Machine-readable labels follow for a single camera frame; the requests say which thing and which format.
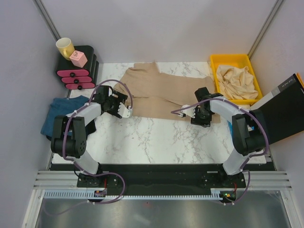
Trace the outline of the tan beige t shirt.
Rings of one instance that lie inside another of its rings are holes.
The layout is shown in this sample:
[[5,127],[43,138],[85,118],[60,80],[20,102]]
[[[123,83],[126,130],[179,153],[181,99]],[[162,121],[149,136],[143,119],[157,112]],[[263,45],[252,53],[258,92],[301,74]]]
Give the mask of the tan beige t shirt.
[[197,103],[195,91],[199,88],[206,87],[211,94],[216,90],[209,76],[193,78],[161,73],[155,62],[135,63],[120,81],[133,96],[126,101],[130,105],[133,100],[132,116],[165,120],[189,121],[189,117],[180,118],[171,111]]

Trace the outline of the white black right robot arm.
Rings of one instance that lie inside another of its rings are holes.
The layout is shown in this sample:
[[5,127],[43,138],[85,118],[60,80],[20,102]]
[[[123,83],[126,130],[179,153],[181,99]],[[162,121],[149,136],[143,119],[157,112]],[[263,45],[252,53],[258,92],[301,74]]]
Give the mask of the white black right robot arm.
[[232,124],[234,149],[223,163],[224,171],[217,176],[218,183],[228,187],[235,181],[234,175],[242,172],[251,157],[262,156],[269,149],[262,113],[243,109],[219,93],[211,94],[206,87],[195,91],[195,97],[198,103],[193,108],[191,124],[210,127],[214,114]]

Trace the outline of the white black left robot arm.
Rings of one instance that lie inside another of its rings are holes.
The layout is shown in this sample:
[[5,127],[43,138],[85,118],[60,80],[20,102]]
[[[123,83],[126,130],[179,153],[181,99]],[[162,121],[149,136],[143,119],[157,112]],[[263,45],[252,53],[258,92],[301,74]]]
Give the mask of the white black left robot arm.
[[95,125],[95,119],[108,113],[119,119],[129,118],[131,106],[125,106],[128,95],[114,90],[111,86],[102,85],[93,93],[92,99],[78,110],[67,115],[55,117],[51,150],[66,161],[71,161],[82,172],[88,175],[88,182],[99,187],[104,182],[101,164],[86,149],[87,127]]

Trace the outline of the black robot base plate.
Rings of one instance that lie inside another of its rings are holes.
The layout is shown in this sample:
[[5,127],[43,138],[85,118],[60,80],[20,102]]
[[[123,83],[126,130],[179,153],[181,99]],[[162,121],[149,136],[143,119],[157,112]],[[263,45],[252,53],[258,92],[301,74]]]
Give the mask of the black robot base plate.
[[242,173],[228,176],[220,164],[103,164],[98,173],[80,173],[77,187],[105,187],[108,195],[124,196],[210,195],[212,188],[246,187]]

